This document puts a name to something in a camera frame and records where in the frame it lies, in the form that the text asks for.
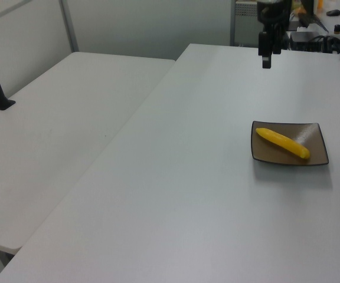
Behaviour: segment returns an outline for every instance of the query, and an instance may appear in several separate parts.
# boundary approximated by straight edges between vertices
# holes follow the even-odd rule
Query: square plate
[[[308,160],[262,138],[256,128],[267,128],[302,144],[310,151]],[[283,165],[316,166],[329,163],[328,153],[318,123],[286,124],[253,121],[251,126],[251,154],[253,159]]]

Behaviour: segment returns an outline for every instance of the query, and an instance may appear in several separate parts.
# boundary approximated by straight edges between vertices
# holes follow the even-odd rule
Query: yellow banana toy
[[[276,133],[275,131],[266,129],[266,128],[256,128],[256,132],[262,138],[281,146],[282,148],[289,150],[293,154],[303,158],[310,158],[310,151],[301,144],[291,140],[290,138],[283,136],[282,134]]]

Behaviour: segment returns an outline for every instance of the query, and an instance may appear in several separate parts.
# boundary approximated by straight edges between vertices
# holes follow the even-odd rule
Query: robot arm
[[[292,0],[258,0],[257,17],[264,25],[259,33],[259,51],[263,68],[271,68],[271,55],[280,54],[282,40],[289,25]]]

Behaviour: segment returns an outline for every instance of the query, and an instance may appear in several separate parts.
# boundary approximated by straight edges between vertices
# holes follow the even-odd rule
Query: white desk
[[[74,53],[0,111],[0,250],[16,253],[174,64]]]
[[[253,160],[253,120],[320,123],[330,164]],[[190,45],[4,282],[340,282],[339,56]]]

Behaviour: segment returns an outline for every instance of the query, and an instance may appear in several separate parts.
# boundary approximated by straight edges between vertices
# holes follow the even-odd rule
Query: computer mouse
[[[335,17],[340,15],[340,10],[331,10],[329,12],[326,12],[326,16],[329,17]]]

